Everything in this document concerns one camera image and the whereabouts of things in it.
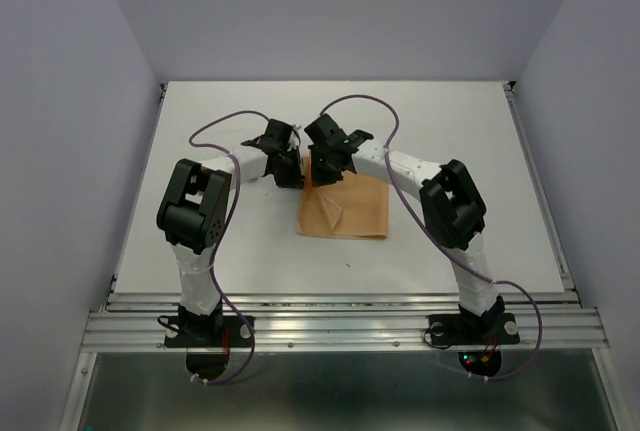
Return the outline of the orange cloth napkin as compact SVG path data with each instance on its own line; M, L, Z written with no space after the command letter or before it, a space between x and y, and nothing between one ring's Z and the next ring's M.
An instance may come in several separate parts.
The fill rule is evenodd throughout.
M384 240L389 232L389 185L346 172L335 184L314 187L310 158L303 159L304 189L296 233L329 239Z

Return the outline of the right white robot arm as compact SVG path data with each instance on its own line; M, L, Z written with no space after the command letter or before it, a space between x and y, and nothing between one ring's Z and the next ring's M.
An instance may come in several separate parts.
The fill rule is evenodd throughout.
M504 302L484 252L486 205L466 166L458 160L438 164L412 157L363 130L348 134L327 114L309 124L305 133L311 139L315 186L334 184L351 172L393 186L412 217L417 214L406 197L419 202L420 229L452 263L461 332L472 341L491 335Z

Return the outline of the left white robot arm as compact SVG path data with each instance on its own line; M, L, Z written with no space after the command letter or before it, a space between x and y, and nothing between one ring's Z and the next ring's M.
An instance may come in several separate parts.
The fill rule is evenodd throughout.
M180 273L179 313L190 318L188 333L199 344L222 333L221 293L211 277L211 260L239 200L240 186L271 176L277 187L304 186L295 127L269 119L265 131L234 151L203 163L179 160L169 179L156 223L176 257Z

